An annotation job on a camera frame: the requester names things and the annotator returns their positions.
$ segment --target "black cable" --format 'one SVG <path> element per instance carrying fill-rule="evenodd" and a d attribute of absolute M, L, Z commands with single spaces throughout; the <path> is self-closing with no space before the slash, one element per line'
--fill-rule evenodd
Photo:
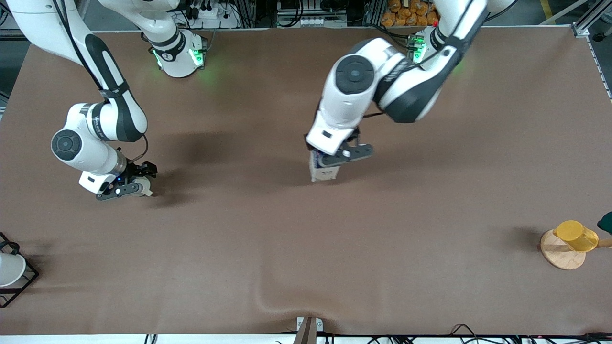
<path fill-rule="evenodd" d="M 388 336 L 388 338 L 391 343 L 395 344 L 414 344 L 414 342 L 412 342 L 414 338 L 408 338 L 406 335 L 391 335 Z"/>
<path fill-rule="evenodd" d="M 512 6 L 514 6 L 516 3 L 518 2 L 518 0 L 514 0 L 508 7 L 506 7 L 505 9 L 499 11 L 498 13 L 496 13 L 495 15 L 489 17 L 487 16 L 487 19 L 485 19 L 485 23 L 488 22 L 489 20 L 493 20 L 497 17 L 499 17 L 500 15 L 506 13 Z"/>
<path fill-rule="evenodd" d="M 147 140 L 147 135 L 143 134 L 143 138 L 144 138 L 144 152 L 142 154 L 140 154 L 139 156 L 135 157 L 132 160 L 129 160 L 127 163 L 134 163 L 137 160 L 141 159 L 142 157 L 144 157 L 145 154 L 147 154 L 147 152 L 149 151 L 149 140 Z"/>
<path fill-rule="evenodd" d="M 289 24 L 278 24 L 281 28 L 290 28 L 292 26 L 295 26 L 302 19 L 302 16 L 304 15 L 304 4 L 302 3 L 302 0 L 296 0 L 296 1 L 297 1 L 296 16 L 291 20 Z"/>
<path fill-rule="evenodd" d="M 185 9 L 184 11 L 180 11 L 180 12 L 181 12 L 181 14 L 183 14 L 183 17 L 185 17 L 185 24 L 187 25 L 187 29 L 191 30 L 191 24 L 189 24 L 189 19 L 187 19 L 187 15 L 185 14 L 186 10 L 187 9 Z"/>
<path fill-rule="evenodd" d="M 363 118 L 365 119 L 365 118 L 370 118 L 370 117 L 374 117 L 374 116 L 380 116 L 380 115 L 382 115 L 382 114 L 384 114 L 384 112 L 368 113 L 368 114 L 365 114 L 365 115 L 363 116 Z"/>
<path fill-rule="evenodd" d="M 53 0 L 53 5 L 55 6 L 55 9 L 56 9 L 56 11 L 57 11 L 57 13 L 59 15 L 59 19 L 60 19 L 64 29 L 66 30 L 66 34 L 68 35 L 68 38 L 70 39 L 70 43 L 72 44 L 72 48 L 75 50 L 76 56 L 78 57 L 79 61 L 81 61 L 81 64 L 83 65 L 85 70 L 87 70 L 87 73 L 89 73 L 89 76 L 91 76 L 91 78 L 94 80 L 95 85 L 98 87 L 98 90 L 101 91 L 102 90 L 102 85 L 100 84 L 100 81 L 98 81 L 98 79 L 95 77 L 94 73 L 91 71 L 91 69 L 87 65 L 87 62 L 85 61 L 85 58 L 83 57 L 83 55 L 81 54 L 81 51 L 77 47 L 77 43 L 75 42 L 75 39 L 72 37 L 72 31 L 70 30 L 70 23 L 68 22 L 68 13 L 66 11 L 66 3 L 65 3 L 64 0 L 60 0 L 60 2 L 62 3 L 63 11 L 60 11 L 57 0 Z"/>
<path fill-rule="evenodd" d="M 151 335 L 147 335 L 144 338 L 144 344 L 155 344 L 157 343 L 157 334 L 151 334 Z"/>
<path fill-rule="evenodd" d="M 505 344 L 505 343 L 502 343 L 502 342 L 496 342 L 496 341 L 494 341 L 494 340 L 490 340 L 490 339 L 487 339 L 487 338 L 482 338 L 482 337 L 474 337 L 474 338 L 470 338 L 470 339 L 468 339 L 468 340 L 466 340 L 466 341 L 465 341 L 465 344 L 468 344 L 468 343 L 473 342 L 473 341 L 478 342 L 479 340 L 481 340 L 481 341 L 483 341 L 483 342 L 493 343 L 493 344 Z"/>
<path fill-rule="evenodd" d="M 460 330 L 462 327 L 465 327 L 465 329 L 466 329 L 466 330 L 468 330 L 468 331 L 469 331 L 469 333 L 471 333 L 471 334 L 472 334 L 472 336 L 476 337 L 476 334 L 474 334 L 474 331 L 472 331 L 472 329 L 471 329 L 471 328 L 469 328 L 469 326 L 468 326 L 468 325 L 465 325 L 465 324 L 457 324 L 457 325 L 455 325 L 455 326 L 453 327 L 453 330 L 450 332 L 449 336 L 450 336 L 450 335 L 454 335 L 455 333 L 457 333 L 457 331 L 459 331 L 459 330 Z"/>
<path fill-rule="evenodd" d="M 382 27 L 380 25 L 376 25 L 376 24 L 366 23 L 364 26 L 370 26 L 370 27 L 376 28 L 376 29 L 382 31 L 383 33 L 385 33 L 386 35 L 392 36 L 392 37 L 398 37 L 398 38 L 405 38 L 405 39 L 407 39 L 408 36 L 410 36 L 410 35 L 396 34 L 394 32 L 391 32 L 391 31 L 387 30 L 387 28 L 384 28 L 384 27 Z"/>
<path fill-rule="evenodd" d="M 364 16 L 364 17 L 361 17 L 361 18 L 359 18 L 359 19 L 354 19 L 354 20 L 342 20 L 341 22 L 344 22 L 344 23 L 354 23 L 354 22 L 356 22 L 356 21 L 361 21 L 361 20 L 363 20 L 364 18 L 365 18 L 365 16 Z"/>
<path fill-rule="evenodd" d="M 243 15 L 242 15 L 240 12 L 238 12 L 236 9 L 234 9 L 234 6 L 232 6 L 232 5 L 229 5 L 229 6 L 231 7 L 231 11 L 232 11 L 233 13 L 237 14 L 238 16 L 240 16 L 242 19 L 247 20 L 247 21 L 250 21 L 250 22 L 252 22 L 253 24 L 257 24 L 257 21 L 256 21 L 256 20 L 252 20 L 252 19 L 249 19 L 249 18 L 245 18 L 245 17 L 244 17 L 244 16 L 243 16 Z M 227 11 L 228 11 L 228 8 L 227 8 L 227 2 L 225 3 L 225 8 L 224 8 L 224 9 L 225 9 L 225 12 L 227 12 Z"/>

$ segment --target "wire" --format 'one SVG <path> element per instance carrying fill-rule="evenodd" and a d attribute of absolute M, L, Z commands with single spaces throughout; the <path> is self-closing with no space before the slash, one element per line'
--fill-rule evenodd
<path fill-rule="evenodd" d="M 380 115 L 382 115 L 382 114 L 384 114 L 384 112 L 368 113 L 368 114 L 365 114 L 365 115 L 363 116 L 363 118 L 365 119 L 365 118 L 370 118 L 370 117 L 374 117 L 374 116 L 380 116 Z"/>
<path fill-rule="evenodd" d="M 68 35 L 68 38 L 70 39 L 70 43 L 72 44 L 72 48 L 75 50 L 76 56 L 78 57 L 79 61 L 81 61 L 81 64 L 83 65 L 85 70 L 87 70 L 87 73 L 89 73 L 89 76 L 94 80 L 95 85 L 98 86 L 98 89 L 101 91 L 102 85 L 100 84 L 98 79 L 95 77 L 94 73 L 91 71 L 91 69 L 87 65 L 85 58 L 83 57 L 83 55 L 81 54 L 81 51 L 77 47 L 77 43 L 75 42 L 75 39 L 72 37 L 72 31 L 70 30 L 70 23 L 68 22 L 68 13 L 66 11 L 66 3 L 64 0 L 60 0 L 60 2 L 62 3 L 63 11 L 60 11 L 57 0 L 53 0 L 53 5 L 55 5 L 55 9 L 59 15 L 59 19 L 64 29 L 66 30 L 66 34 Z"/>
<path fill-rule="evenodd" d="M 302 16 L 304 15 L 304 4 L 302 3 L 302 0 L 296 0 L 296 1 L 297 1 L 296 16 L 291 20 L 289 24 L 277 23 L 277 25 L 280 26 L 281 28 L 290 28 L 292 26 L 295 26 L 302 19 Z"/>
<path fill-rule="evenodd" d="M 187 19 L 187 15 L 185 14 L 185 11 L 180 11 L 181 14 L 183 14 L 183 17 L 185 18 L 185 24 L 187 25 L 187 29 L 191 30 L 191 24 L 189 24 L 189 19 Z"/>
<path fill-rule="evenodd" d="M 227 13 L 227 11 L 228 11 L 228 3 L 227 3 L 227 2 L 224 2 L 224 4 L 225 4 L 225 6 L 224 6 L 224 8 L 223 8 L 223 9 L 225 10 L 225 13 Z M 237 11 L 237 10 L 234 8 L 234 6 L 229 5 L 229 7 L 231 8 L 232 13 L 234 13 L 234 14 L 238 15 L 239 17 L 241 17 L 241 18 L 242 18 L 242 19 L 244 19 L 244 20 L 247 20 L 247 21 L 252 22 L 253 24 L 257 24 L 257 21 L 256 21 L 256 20 L 252 20 L 252 19 L 250 19 L 250 18 L 245 18 L 245 17 L 244 17 L 244 16 L 243 16 L 243 15 L 242 15 L 240 12 L 238 12 L 238 11 Z"/>
<path fill-rule="evenodd" d="M 403 43 L 401 43 L 400 41 L 397 40 L 397 38 L 402 38 L 402 39 L 408 39 L 409 35 L 400 35 L 400 34 L 396 34 L 393 33 L 389 30 L 387 30 L 386 28 L 376 25 L 376 24 L 365 24 L 365 26 L 371 26 L 373 28 L 376 28 L 378 30 L 380 30 L 381 32 L 385 33 L 387 36 L 389 36 L 389 38 L 391 38 L 397 45 L 399 45 L 400 47 L 404 48 L 404 49 L 409 49 L 406 45 L 404 45 Z"/>
<path fill-rule="evenodd" d="M 359 19 L 355 19 L 355 20 L 341 20 L 341 22 L 343 23 L 354 23 L 356 21 L 362 21 L 365 18 L 365 16 L 359 18 Z"/>
<path fill-rule="evenodd" d="M 471 342 L 473 342 L 473 341 L 476 341 L 476 343 L 480 343 L 480 341 L 483 341 L 483 342 L 488 342 L 488 343 L 493 343 L 493 344 L 507 344 L 507 340 L 506 340 L 505 338 L 504 338 L 504 340 L 505 340 L 506 342 L 505 342 L 505 343 L 503 343 L 503 342 L 496 342 L 496 341 L 494 341 L 494 340 L 490 340 L 490 339 L 487 339 L 487 338 L 478 337 L 478 336 L 477 336 L 477 335 L 474 333 L 474 331 L 472 331 L 472 329 L 471 329 L 471 328 L 469 328 L 469 326 L 468 326 L 468 325 L 465 325 L 465 324 L 457 324 L 457 325 L 455 325 L 455 326 L 453 327 L 453 329 L 451 330 L 450 334 L 449 334 L 447 337 L 450 337 L 450 336 L 452 336 L 452 335 L 456 334 L 456 333 L 457 333 L 457 331 L 459 331 L 459 330 L 460 330 L 462 327 L 463 327 L 463 328 L 465 328 L 466 330 L 468 330 L 468 331 L 469 331 L 469 333 L 470 333 L 470 334 L 471 334 L 471 335 L 474 337 L 474 338 L 471 338 L 471 339 L 468 339 L 468 340 L 465 340 L 465 341 L 463 340 L 463 338 L 461 338 L 461 342 L 462 342 L 463 344 L 468 344 L 468 343 L 471 343 Z"/>
<path fill-rule="evenodd" d="M 500 15 L 506 13 L 512 6 L 514 6 L 516 3 L 518 2 L 518 0 L 514 0 L 508 7 L 506 7 L 505 9 L 499 11 L 498 13 L 496 13 L 495 15 L 489 17 L 487 16 L 487 19 L 485 19 L 485 23 L 488 22 L 489 20 L 493 20 L 497 17 L 499 17 Z"/>
<path fill-rule="evenodd" d="M 155 344 L 157 343 L 157 334 L 151 334 L 151 335 L 147 335 L 144 338 L 144 344 Z"/>
<path fill-rule="evenodd" d="M 147 140 L 147 135 L 143 134 L 143 138 L 144 138 L 144 152 L 142 154 L 140 154 L 139 156 L 135 157 L 134 159 L 129 160 L 127 163 L 134 163 L 137 160 L 140 160 L 149 151 L 149 140 Z"/>
<path fill-rule="evenodd" d="M 206 47 L 206 52 L 210 51 L 212 48 L 212 43 L 215 41 L 215 35 L 217 34 L 217 29 L 214 29 L 212 31 L 212 38 L 211 38 L 211 42 L 208 44 L 208 47 Z"/>

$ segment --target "brown tablecloth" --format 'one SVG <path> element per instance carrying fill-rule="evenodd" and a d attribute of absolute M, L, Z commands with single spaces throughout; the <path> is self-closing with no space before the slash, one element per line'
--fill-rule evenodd
<path fill-rule="evenodd" d="M 110 202 L 49 148 L 94 84 L 32 47 L 0 123 L 0 230 L 41 275 L 0 334 L 278 332 L 303 315 L 344 334 L 609 331 L 612 251 L 571 272 L 537 251 L 612 210 L 612 105 L 587 42 L 482 29 L 423 121 L 364 120 L 375 156 L 312 184 L 302 134 L 324 79 L 378 34 L 219 32 L 183 79 L 138 34 L 101 34 L 160 170 L 157 197 Z"/>

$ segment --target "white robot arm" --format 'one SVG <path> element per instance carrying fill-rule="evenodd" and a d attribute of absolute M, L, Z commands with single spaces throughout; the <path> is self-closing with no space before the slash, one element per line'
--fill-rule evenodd
<path fill-rule="evenodd" d="M 99 200 L 122 195 L 150 195 L 157 167 L 135 165 L 106 141 L 135 142 L 147 119 L 130 92 L 113 55 L 85 26 L 73 0 L 7 0 L 23 34 L 52 54 L 83 65 L 93 77 L 102 103 L 70 108 L 65 126 L 53 135 L 51 150 L 68 166 L 83 171 L 79 183 Z"/>
<path fill-rule="evenodd" d="M 179 0 L 99 0 L 100 3 L 139 27 L 149 43 L 157 64 L 174 78 L 190 75 L 204 67 L 206 39 L 189 30 L 179 29 L 167 12 Z"/>
<path fill-rule="evenodd" d="M 488 14 L 487 0 L 434 2 L 441 20 L 410 37 L 412 61 L 378 38 L 334 64 L 306 136 L 313 181 L 335 179 L 340 165 L 372 155 L 357 127 L 372 100 L 397 123 L 416 122 L 432 108 Z"/>

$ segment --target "wooden stand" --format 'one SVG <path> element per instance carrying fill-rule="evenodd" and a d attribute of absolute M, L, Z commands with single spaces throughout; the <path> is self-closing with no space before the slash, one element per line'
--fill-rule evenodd
<path fill-rule="evenodd" d="M 586 259 L 586 253 L 572 251 L 563 240 L 553 234 L 553 230 L 544 233 L 540 239 L 540 249 L 549 263 L 563 270 L 577 269 Z"/>

